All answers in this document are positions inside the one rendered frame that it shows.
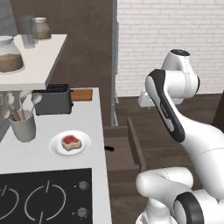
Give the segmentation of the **white utensil pot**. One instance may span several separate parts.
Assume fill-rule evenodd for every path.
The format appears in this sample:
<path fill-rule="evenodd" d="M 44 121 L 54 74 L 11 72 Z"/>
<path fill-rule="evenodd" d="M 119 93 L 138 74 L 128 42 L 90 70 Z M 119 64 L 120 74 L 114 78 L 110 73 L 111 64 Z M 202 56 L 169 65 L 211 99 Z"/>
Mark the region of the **white utensil pot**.
<path fill-rule="evenodd" d="M 23 121 L 10 120 L 10 126 L 15 137 L 22 143 L 32 141 L 36 137 L 36 123 L 34 116 L 30 115 L 29 110 L 24 111 L 25 119 Z"/>

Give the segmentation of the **white plate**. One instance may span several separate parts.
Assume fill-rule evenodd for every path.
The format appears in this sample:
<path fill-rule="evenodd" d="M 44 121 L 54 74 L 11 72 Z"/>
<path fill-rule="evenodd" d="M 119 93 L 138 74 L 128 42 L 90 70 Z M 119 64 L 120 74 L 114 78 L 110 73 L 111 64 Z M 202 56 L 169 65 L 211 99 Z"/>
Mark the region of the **white plate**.
<path fill-rule="evenodd" d="M 85 132 L 67 130 L 52 138 L 49 143 L 49 149 L 55 156 L 73 158 L 83 154 L 90 145 L 90 137 Z"/>

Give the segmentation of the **white shelf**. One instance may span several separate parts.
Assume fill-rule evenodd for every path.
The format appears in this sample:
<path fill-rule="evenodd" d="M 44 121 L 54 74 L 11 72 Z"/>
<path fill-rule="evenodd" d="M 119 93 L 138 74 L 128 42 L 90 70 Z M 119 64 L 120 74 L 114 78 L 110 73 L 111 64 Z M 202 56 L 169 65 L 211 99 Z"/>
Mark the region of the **white shelf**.
<path fill-rule="evenodd" d="M 35 48 L 25 49 L 22 38 L 14 38 L 22 54 L 24 67 L 12 73 L 0 73 L 0 91 L 46 89 L 67 42 L 66 34 L 53 34 L 40 40 Z"/>

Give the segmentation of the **small glass jar with lid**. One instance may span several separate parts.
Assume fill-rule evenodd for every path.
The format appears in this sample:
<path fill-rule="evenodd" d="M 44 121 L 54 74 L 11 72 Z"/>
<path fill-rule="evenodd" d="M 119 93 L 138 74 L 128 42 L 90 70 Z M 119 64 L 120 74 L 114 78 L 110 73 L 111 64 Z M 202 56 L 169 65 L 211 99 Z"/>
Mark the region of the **small glass jar with lid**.
<path fill-rule="evenodd" d="M 44 40 L 51 37 L 51 31 L 45 17 L 34 17 L 32 22 L 34 25 L 35 39 Z"/>

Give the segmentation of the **glass jar with brown grains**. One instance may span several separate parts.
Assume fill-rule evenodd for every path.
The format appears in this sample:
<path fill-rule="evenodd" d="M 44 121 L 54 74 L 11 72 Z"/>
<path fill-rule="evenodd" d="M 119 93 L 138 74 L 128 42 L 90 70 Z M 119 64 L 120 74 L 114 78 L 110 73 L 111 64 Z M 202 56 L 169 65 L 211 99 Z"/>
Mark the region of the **glass jar with brown grains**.
<path fill-rule="evenodd" d="M 24 62 L 12 36 L 0 36 L 0 72 L 8 73 L 21 69 Z"/>

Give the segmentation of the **empty tall glass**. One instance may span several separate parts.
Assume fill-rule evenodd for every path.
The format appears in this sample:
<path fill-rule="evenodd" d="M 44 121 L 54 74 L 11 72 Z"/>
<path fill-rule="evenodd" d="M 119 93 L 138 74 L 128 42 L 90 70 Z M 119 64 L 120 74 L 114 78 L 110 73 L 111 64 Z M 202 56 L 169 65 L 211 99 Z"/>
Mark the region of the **empty tall glass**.
<path fill-rule="evenodd" d="M 34 48 L 35 40 L 33 37 L 32 17 L 22 16 L 18 19 L 18 30 L 21 34 L 24 48 Z"/>

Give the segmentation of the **open dark wooden drawer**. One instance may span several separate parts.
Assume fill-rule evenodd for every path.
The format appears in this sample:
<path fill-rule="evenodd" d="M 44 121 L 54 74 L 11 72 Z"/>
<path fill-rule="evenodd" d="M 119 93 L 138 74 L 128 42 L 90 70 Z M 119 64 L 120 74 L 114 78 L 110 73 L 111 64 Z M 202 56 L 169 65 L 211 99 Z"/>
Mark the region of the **open dark wooden drawer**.
<path fill-rule="evenodd" d="M 104 127 L 104 145 L 114 147 L 106 151 L 108 181 L 111 183 L 134 182 L 146 170 L 144 154 L 131 118 L 126 126 Z"/>

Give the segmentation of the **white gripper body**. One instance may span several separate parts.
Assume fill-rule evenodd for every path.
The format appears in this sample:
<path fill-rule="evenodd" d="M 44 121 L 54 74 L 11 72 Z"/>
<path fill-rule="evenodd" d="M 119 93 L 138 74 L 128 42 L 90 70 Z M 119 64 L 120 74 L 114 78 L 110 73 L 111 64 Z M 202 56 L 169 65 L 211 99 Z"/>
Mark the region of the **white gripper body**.
<path fill-rule="evenodd" d="M 153 102 L 146 90 L 141 92 L 137 102 L 141 108 L 150 109 L 153 106 Z"/>

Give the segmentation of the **wooden cutting board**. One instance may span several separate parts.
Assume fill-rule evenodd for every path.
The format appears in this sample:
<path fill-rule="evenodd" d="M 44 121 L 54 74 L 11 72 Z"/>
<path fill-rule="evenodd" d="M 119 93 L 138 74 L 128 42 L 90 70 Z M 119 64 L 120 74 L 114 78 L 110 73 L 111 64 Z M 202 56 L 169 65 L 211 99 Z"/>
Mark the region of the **wooden cutting board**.
<path fill-rule="evenodd" d="M 72 88 L 70 90 L 71 99 L 73 102 L 88 102 L 92 100 L 92 88 Z"/>

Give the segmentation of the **black hob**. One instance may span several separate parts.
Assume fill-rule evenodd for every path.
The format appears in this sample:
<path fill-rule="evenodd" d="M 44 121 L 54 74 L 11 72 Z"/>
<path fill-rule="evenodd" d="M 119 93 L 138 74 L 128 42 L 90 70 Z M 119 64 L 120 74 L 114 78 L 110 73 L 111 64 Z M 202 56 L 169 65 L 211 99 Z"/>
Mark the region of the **black hob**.
<path fill-rule="evenodd" d="M 81 207 L 86 217 L 78 216 Z M 94 224 L 92 170 L 0 174 L 0 224 Z"/>

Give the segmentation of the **red raw meat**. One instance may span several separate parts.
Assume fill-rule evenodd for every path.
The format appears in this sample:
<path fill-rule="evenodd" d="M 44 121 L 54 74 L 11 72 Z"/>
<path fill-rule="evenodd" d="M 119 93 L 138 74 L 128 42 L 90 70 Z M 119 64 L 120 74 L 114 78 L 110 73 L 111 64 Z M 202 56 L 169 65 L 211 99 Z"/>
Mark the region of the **red raw meat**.
<path fill-rule="evenodd" d="M 81 140 L 74 135 L 67 135 L 61 139 L 61 145 L 66 151 L 71 151 L 81 147 Z"/>

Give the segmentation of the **dark grey toaster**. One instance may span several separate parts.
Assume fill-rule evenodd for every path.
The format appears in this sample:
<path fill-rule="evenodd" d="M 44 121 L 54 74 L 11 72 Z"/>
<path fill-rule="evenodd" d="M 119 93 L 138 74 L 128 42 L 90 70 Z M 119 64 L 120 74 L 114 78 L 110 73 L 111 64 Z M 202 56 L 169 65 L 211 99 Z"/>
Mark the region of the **dark grey toaster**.
<path fill-rule="evenodd" d="M 44 90 L 33 90 L 40 93 L 42 99 L 35 106 L 37 116 L 63 115 L 72 112 L 72 100 L 68 84 L 49 84 Z"/>

